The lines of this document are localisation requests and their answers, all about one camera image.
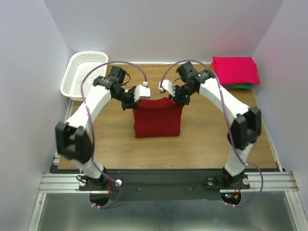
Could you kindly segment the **dark red t shirt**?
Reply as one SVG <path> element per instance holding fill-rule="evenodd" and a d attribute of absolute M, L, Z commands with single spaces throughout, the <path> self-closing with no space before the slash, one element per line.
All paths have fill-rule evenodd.
<path fill-rule="evenodd" d="M 133 109 L 136 138 L 176 137 L 180 135 L 183 106 L 164 97 L 142 100 Z"/>

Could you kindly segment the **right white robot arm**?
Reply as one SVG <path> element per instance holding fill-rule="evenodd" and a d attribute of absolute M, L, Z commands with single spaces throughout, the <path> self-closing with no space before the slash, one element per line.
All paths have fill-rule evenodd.
<path fill-rule="evenodd" d="M 224 114 L 230 152 L 222 170 L 221 184 L 225 188 L 241 184 L 244 169 L 250 164 L 247 157 L 261 135 L 261 110 L 258 107 L 249 107 L 229 93 L 208 65 L 199 72 L 191 60 L 179 61 L 178 64 L 176 72 L 184 84 L 178 86 L 162 78 L 159 83 L 160 91 L 166 90 L 170 99 L 178 105 L 188 105 L 190 96 L 198 93 Z"/>

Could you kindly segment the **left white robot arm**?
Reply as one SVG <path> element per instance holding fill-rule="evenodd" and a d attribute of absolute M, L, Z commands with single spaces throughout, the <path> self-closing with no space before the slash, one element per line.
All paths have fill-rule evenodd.
<path fill-rule="evenodd" d="M 122 108 L 136 108 L 144 98 L 150 97 L 148 82 L 123 88 L 126 71 L 113 66 L 108 76 L 97 76 L 92 83 L 88 95 L 84 95 L 81 87 L 83 103 L 65 122 L 55 126 L 57 152 L 68 160 L 75 162 L 84 176 L 77 180 L 100 190 L 111 181 L 106 168 L 99 164 L 95 157 L 95 138 L 93 122 L 98 114 L 112 99 L 122 103 Z"/>

